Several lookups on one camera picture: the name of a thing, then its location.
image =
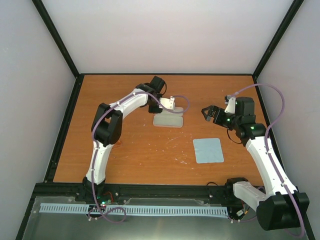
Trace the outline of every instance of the brown tabletop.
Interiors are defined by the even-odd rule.
[[[263,185],[254,160],[241,144],[228,139],[226,129],[205,121],[201,109],[209,105],[225,107],[224,96],[253,83],[251,76],[158,75],[167,83],[164,97],[184,95],[190,109],[183,115],[182,128],[153,126],[148,107],[136,109],[123,120],[120,141],[113,147],[106,168],[106,183],[223,185],[228,178],[245,177],[253,185]],[[86,75],[68,129],[54,182],[79,183],[86,175],[93,151],[91,126],[97,107],[113,103],[136,85],[152,80],[152,75]],[[264,123],[254,87],[239,94],[255,101],[257,123]],[[186,107],[176,98],[177,107]],[[238,141],[234,131],[230,136]],[[194,139],[219,138],[224,162],[196,162]]]

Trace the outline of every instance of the purple cable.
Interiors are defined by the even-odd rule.
[[[269,131],[271,129],[271,127],[276,123],[278,122],[279,118],[281,117],[281,115],[284,113],[285,111],[285,97],[284,95],[282,94],[282,92],[275,86],[271,85],[271,84],[268,84],[268,83],[256,83],[256,84],[252,84],[252,85],[249,85],[249,86],[246,86],[244,88],[242,88],[241,90],[239,91],[236,91],[234,94],[230,95],[231,97],[235,97],[236,95],[238,95],[239,93],[243,92],[244,90],[247,90],[249,88],[252,88],[252,87],[255,87],[255,86],[268,86],[274,90],[276,90],[280,97],[281,97],[281,100],[282,100],[282,107],[281,107],[281,111],[279,113],[279,115],[276,117],[276,119],[266,128],[266,131],[265,131],[265,135],[264,135],[264,143],[265,143],[265,148],[266,148],[266,151],[268,152],[268,156],[270,158],[270,161],[272,163],[272,166],[276,172],[276,174],[278,175],[280,181],[284,184],[285,183],[285,180],[284,178],[282,177],[276,163],[275,163],[275,160],[273,159],[271,153],[269,153],[269,144],[268,144],[268,135],[269,135]],[[294,196],[292,195],[292,193],[290,192],[288,186],[286,184],[283,185],[283,187],[285,188],[286,192],[288,193],[292,203],[293,203],[293,206],[295,208],[295,211],[296,211],[296,214],[298,216],[298,219],[299,219],[299,223],[300,223],[300,226],[301,226],[301,233],[299,235],[295,235],[295,234],[292,234],[291,232],[289,232],[287,229],[285,229],[285,231],[287,233],[289,233],[291,236],[293,237],[297,237],[297,238],[302,238],[304,235],[305,235],[305,225],[304,225],[304,220],[302,218],[302,215],[301,215],[301,212],[299,210],[299,207],[298,207],[298,204],[294,198]]]
[[[145,92],[145,91],[139,91],[139,92],[135,92],[135,93],[132,93],[128,96],[126,96],[125,98],[123,98],[122,100],[118,101],[117,104],[115,104],[114,106],[110,107],[110,109],[108,109],[100,118],[99,120],[96,122],[96,124],[94,125],[93,129],[92,129],[92,134],[91,134],[91,137],[92,137],[92,140],[95,142],[96,144],[96,150],[94,152],[94,155],[93,155],[93,160],[92,160],[92,165],[91,165],[91,188],[92,188],[92,194],[93,194],[93,199],[94,199],[94,203],[96,205],[96,208],[98,209],[99,213],[101,214],[101,216],[99,216],[97,219],[100,219],[100,218],[104,218],[105,220],[107,220],[108,222],[110,223],[113,223],[113,224],[120,224],[122,223],[126,217],[127,217],[127,213],[126,213],[126,210],[123,208],[123,207],[114,207],[112,209],[110,209],[109,211],[103,213],[100,206],[99,206],[99,203],[98,203],[98,200],[97,200],[97,197],[96,197],[96,191],[95,191],[95,181],[94,181],[94,177],[95,177],[95,174],[94,174],[94,166],[95,166],[95,162],[96,162],[96,158],[97,158],[97,154],[98,154],[98,149],[99,149],[99,142],[95,139],[95,133],[96,133],[96,130],[97,130],[97,127],[98,125],[101,123],[101,121],[103,119],[105,119],[105,117],[112,111],[114,110],[116,107],[118,107],[118,105],[121,105],[123,102],[125,102],[126,100],[128,100],[129,98],[131,97],[134,97],[134,96],[137,96],[137,95],[142,95],[142,94],[147,94],[149,95],[150,97],[152,97],[163,109],[167,110],[168,112],[170,113],[173,113],[173,114],[181,114],[181,113],[184,113],[186,112],[189,107],[190,107],[190,101],[187,97],[185,96],[182,96],[182,95],[175,95],[173,97],[178,97],[178,98],[183,98],[187,101],[187,108],[183,111],[180,111],[180,112],[174,112],[173,110],[170,110],[170,109],[167,109],[165,106],[163,106],[159,100],[153,96],[151,93],[149,92]],[[106,215],[108,215],[109,213],[111,213],[112,211],[116,210],[116,209],[119,209],[121,211],[123,211],[124,213],[124,217],[120,220],[120,221],[112,221],[110,220],[109,218],[106,217]]]

